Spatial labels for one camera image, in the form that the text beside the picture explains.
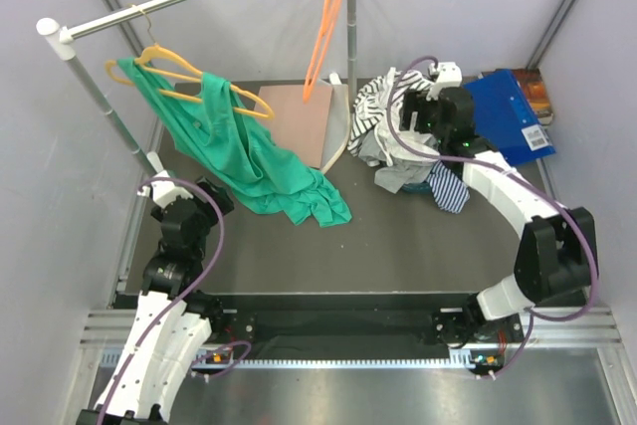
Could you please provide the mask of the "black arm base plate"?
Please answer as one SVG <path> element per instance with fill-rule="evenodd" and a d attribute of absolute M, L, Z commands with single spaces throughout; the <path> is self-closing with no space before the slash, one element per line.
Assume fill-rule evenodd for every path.
<path fill-rule="evenodd" d="M 231 337 L 275 339 L 409 338 L 423 345 L 522 341 L 520 315 L 483 321 L 464 293 L 213 294 Z"/>

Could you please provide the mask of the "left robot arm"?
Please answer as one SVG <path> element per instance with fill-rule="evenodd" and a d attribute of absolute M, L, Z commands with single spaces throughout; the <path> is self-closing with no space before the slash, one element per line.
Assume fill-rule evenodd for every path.
<path fill-rule="evenodd" d="M 79 413 L 79 424 L 168 423 L 197 351 L 225 332 L 220 302 L 198 286 L 215 264 L 205 258 L 208 235 L 225 228 L 232 200 L 206 179 L 192 183 L 167 171 L 138 192 L 154 202 L 161 236 L 143 271 L 120 359 L 94 407 Z"/>

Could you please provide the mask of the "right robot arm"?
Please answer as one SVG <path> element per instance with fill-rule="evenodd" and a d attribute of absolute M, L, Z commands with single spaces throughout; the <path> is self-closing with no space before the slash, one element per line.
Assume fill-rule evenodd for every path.
<path fill-rule="evenodd" d="M 591 213 L 568 209 L 527 182 L 499 150 L 476 131 L 474 101 L 463 87 L 432 96 L 409 89 L 399 111 L 403 132 L 430 133 L 434 156 L 482 195 L 520 238 L 513 271 L 469 296 L 462 306 L 466 339 L 485 341 L 501 319 L 558 296 L 594 291 L 599 272 Z"/>

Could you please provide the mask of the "orange clothes hanger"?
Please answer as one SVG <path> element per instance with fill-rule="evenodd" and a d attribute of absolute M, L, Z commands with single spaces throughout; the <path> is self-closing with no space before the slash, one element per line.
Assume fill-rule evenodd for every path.
<path fill-rule="evenodd" d="M 318 35 L 303 86 L 303 102 L 305 104 L 310 101 L 315 85 L 319 80 L 319 74 L 338 19 L 341 3 L 342 0 L 323 0 Z"/>

